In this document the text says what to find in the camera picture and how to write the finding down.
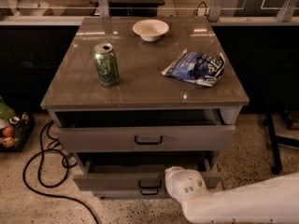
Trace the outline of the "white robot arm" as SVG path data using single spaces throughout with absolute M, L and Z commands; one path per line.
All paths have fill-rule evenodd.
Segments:
M 211 192 L 199 172 L 174 166 L 165 170 L 165 185 L 194 224 L 299 224 L 298 173 Z

